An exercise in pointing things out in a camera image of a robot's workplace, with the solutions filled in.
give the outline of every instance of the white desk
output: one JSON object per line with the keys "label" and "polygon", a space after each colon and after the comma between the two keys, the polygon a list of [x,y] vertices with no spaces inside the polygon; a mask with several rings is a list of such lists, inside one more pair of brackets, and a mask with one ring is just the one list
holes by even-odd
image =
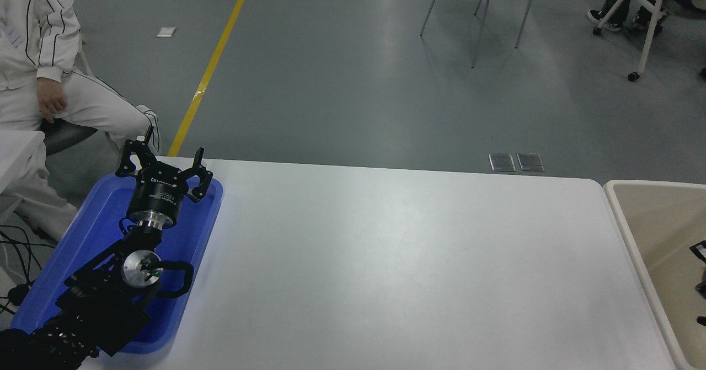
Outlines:
{"label": "white desk", "polygon": [[674,368],[593,181],[207,166],[224,198],[175,338],[82,368]]}
{"label": "white desk", "polygon": [[[37,151],[43,139],[44,134],[41,131],[0,129],[0,192],[16,177],[27,159]],[[0,222],[17,204],[17,199],[0,197]]]}

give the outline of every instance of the blue tray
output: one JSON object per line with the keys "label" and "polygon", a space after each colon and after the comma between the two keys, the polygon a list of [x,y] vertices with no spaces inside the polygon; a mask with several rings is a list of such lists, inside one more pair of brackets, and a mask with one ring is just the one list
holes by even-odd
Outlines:
{"label": "blue tray", "polygon": [[[196,178],[189,179],[190,187],[197,183]],[[125,216],[134,188],[134,179],[112,174],[93,186],[13,318],[12,327],[30,333],[58,314],[55,301],[66,290],[64,280],[110,244],[123,238],[118,221]],[[157,246],[156,252],[162,260],[190,262],[196,278],[222,196],[222,185],[212,179],[200,202],[184,198],[176,226],[164,230],[162,243]],[[177,290],[183,282],[183,272],[165,272],[161,282],[163,289]],[[121,352],[147,354],[164,346],[177,331],[187,299],[189,294],[177,299],[153,299],[146,308],[152,320]]]}

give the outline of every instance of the yellow floor line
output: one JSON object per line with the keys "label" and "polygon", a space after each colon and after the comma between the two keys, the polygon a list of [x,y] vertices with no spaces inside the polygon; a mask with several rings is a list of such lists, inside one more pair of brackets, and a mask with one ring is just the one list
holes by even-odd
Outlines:
{"label": "yellow floor line", "polygon": [[223,53],[223,48],[225,47],[225,44],[228,41],[228,37],[230,36],[230,31],[232,31],[232,29],[233,29],[233,25],[235,24],[235,20],[237,20],[238,15],[240,13],[240,8],[242,8],[244,2],[245,2],[245,0],[238,0],[235,3],[233,11],[230,13],[230,18],[228,19],[228,23],[225,25],[225,28],[223,29],[223,33],[221,34],[221,38],[218,41],[218,44],[216,46],[216,49],[213,52],[213,55],[211,56],[211,60],[208,62],[208,66],[206,67],[206,71],[204,72],[204,76],[201,78],[201,83],[199,83],[199,88],[196,89],[196,93],[194,94],[194,98],[191,101],[191,105],[189,105],[189,109],[187,109],[186,115],[184,115],[184,119],[181,121],[181,125],[179,126],[179,129],[176,132],[176,137],[174,137],[174,142],[172,142],[172,146],[169,147],[169,152],[167,152],[167,156],[175,157],[175,156],[177,156],[177,154],[179,154],[179,149],[181,148],[181,144],[184,143],[184,138],[186,138],[186,133],[189,131],[189,127],[191,126],[191,122],[194,120],[194,116],[196,115],[197,109],[199,109],[199,104],[201,104],[201,99],[202,99],[202,97],[204,97],[204,94],[206,93],[206,88],[208,87],[208,83],[211,81],[211,76],[213,75],[213,71],[215,70],[216,66],[218,65],[218,60],[220,59],[221,53]]}

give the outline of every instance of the person's hand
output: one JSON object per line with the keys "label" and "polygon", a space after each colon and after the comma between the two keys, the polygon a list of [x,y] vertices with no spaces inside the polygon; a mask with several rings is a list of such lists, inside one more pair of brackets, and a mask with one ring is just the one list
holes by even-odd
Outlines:
{"label": "person's hand", "polygon": [[40,114],[51,124],[54,122],[51,115],[68,105],[61,83],[48,78],[37,78],[37,100],[40,104]]}

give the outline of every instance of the robotic arm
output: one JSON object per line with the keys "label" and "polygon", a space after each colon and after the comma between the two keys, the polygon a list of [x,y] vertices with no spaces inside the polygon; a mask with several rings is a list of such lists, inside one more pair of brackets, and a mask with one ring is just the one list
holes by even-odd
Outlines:
{"label": "robotic arm", "polygon": [[[203,148],[184,171],[158,161],[147,146],[151,135],[149,128],[144,141],[125,142],[115,173],[136,179],[126,212],[136,225],[64,281],[68,289],[56,300],[61,311],[43,327],[29,335],[18,329],[0,332],[3,368],[73,370],[86,357],[96,357],[98,349],[113,356],[148,324],[145,307],[154,297],[176,298],[191,289],[194,267],[162,260],[154,250],[162,242],[162,229],[177,223],[184,196],[201,201],[213,174],[201,164]],[[142,167],[137,172],[133,154]],[[193,176],[199,184],[190,190],[186,180]],[[162,289],[159,279],[166,270],[184,272],[181,288]]]}

